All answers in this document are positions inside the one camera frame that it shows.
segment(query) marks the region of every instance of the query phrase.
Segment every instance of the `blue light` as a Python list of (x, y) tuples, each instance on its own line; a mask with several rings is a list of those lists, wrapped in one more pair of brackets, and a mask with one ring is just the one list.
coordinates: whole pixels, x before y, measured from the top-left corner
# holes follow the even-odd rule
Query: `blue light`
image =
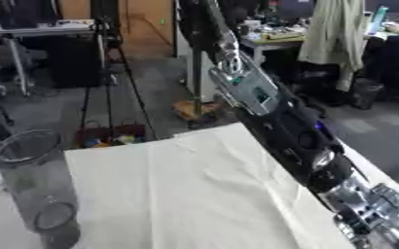
[(316, 122), (316, 124), (314, 125), (314, 127), (315, 127), (316, 129), (321, 129), (323, 126), (324, 126), (324, 124), (321, 123), (321, 122)]

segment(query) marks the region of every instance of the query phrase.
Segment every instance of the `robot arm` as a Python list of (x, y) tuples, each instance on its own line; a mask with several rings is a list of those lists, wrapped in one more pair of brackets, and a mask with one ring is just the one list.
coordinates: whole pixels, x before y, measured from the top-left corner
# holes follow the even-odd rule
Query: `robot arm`
[(210, 77), (240, 120), (297, 181), (335, 213), (338, 229), (356, 248), (371, 248), (375, 237), (399, 249), (399, 193), (383, 184), (372, 188), (311, 110), (239, 50), (217, 0), (199, 3), (220, 34)]

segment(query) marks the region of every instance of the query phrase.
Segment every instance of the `desk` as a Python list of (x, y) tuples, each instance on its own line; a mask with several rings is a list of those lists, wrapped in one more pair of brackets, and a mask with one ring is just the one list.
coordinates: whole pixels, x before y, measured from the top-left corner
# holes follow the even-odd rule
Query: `desk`
[(294, 48), (301, 46), (304, 42), (305, 37), (299, 36), (294, 38), (286, 38), (286, 39), (276, 39), (276, 40), (252, 40), (247, 37), (241, 38), (241, 44), (251, 48), (254, 51), (253, 60), (257, 65), (261, 65), (265, 62), (263, 57), (264, 51), (276, 51), (276, 50), (284, 50), (288, 48)]
[(86, 35), (92, 34), (91, 26), (93, 20), (62, 20), (56, 26), (47, 24), (39, 24), (35, 28), (18, 28), (18, 29), (3, 29), (0, 25), (0, 37), (7, 39), (9, 48), (14, 57), (15, 67), (19, 75), (19, 84), (22, 94), (29, 95), (28, 91), (28, 77), (25, 73), (22, 61), (18, 52), (17, 38), (24, 37), (40, 37), (40, 36), (56, 36), (56, 35)]
[[(346, 147), (369, 179), (399, 186)], [(80, 201), (74, 249), (354, 249), (332, 214), (242, 124), (66, 153)], [(0, 248), (40, 249), (0, 192)]]

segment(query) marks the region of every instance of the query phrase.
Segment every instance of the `clear plastic cup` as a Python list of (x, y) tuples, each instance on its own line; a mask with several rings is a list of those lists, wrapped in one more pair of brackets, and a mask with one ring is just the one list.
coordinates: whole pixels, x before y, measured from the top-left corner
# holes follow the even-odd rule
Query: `clear plastic cup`
[(4, 140), (0, 172), (22, 220), (45, 248), (68, 249), (79, 240), (78, 201), (58, 134), (33, 130)]

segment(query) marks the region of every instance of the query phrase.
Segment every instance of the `trash can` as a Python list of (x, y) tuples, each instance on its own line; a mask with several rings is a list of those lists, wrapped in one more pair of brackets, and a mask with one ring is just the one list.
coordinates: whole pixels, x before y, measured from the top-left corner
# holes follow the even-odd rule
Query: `trash can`
[(78, 201), (58, 134), (34, 130), (0, 144), (0, 172), (18, 212), (46, 249), (79, 240)]
[(350, 104), (360, 110), (370, 110), (384, 86), (369, 79), (357, 79), (352, 88)]

